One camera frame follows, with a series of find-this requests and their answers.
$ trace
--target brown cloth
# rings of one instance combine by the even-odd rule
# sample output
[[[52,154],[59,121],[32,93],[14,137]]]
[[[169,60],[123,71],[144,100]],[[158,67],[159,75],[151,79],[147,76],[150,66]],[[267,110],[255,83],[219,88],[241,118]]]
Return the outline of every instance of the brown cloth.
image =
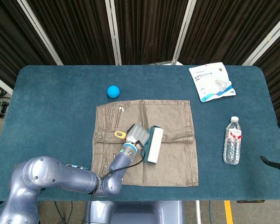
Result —
[[[157,164],[141,163],[127,169],[123,184],[198,186],[196,141],[188,100],[133,100],[97,106],[91,170],[99,176],[108,173],[124,143],[114,132],[126,132],[135,123],[147,129],[153,125],[163,128],[161,149]],[[140,160],[138,151],[132,164]]]

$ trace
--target blue foam ball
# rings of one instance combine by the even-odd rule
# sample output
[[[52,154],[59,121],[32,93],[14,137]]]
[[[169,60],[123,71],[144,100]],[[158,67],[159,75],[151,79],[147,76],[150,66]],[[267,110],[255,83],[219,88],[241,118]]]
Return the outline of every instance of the blue foam ball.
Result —
[[[107,89],[107,94],[109,97],[111,98],[116,98],[119,96],[119,93],[120,93],[120,90],[118,88],[118,86],[115,86],[115,85],[111,85],[108,87]]]

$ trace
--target bottle cap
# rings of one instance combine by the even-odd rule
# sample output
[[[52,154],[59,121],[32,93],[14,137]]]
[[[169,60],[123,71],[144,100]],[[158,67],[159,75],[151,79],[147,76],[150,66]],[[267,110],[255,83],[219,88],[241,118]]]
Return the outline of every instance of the bottle cap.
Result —
[[[233,116],[233,117],[231,117],[230,121],[232,121],[232,122],[238,122],[238,117]]]

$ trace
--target water bottle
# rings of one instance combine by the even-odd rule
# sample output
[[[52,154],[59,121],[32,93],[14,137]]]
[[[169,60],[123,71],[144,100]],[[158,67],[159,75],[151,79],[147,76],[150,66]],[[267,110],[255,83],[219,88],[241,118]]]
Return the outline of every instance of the water bottle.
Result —
[[[232,165],[238,164],[241,149],[242,131],[238,124],[238,117],[231,117],[230,124],[226,127],[224,144],[224,162]]]

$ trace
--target table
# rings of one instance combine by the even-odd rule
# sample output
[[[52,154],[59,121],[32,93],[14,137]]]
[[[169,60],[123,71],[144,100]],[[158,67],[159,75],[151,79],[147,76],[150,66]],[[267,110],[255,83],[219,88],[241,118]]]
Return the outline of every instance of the table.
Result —
[[[280,171],[259,156],[280,162],[280,134],[262,71],[226,66],[237,95],[202,103],[189,68],[193,66],[27,66],[17,78],[0,138],[0,200],[7,200],[15,164],[50,155],[65,164],[91,167],[95,108],[114,100],[189,99],[198,156],[198,187],[123,186],[95,200],[280,199]],[[120,87],[117,99],[109,85]],[[238,116],[243,132],[238,165],[223,162],[225,128]],[[88,200],[58,187],[39,200]]]

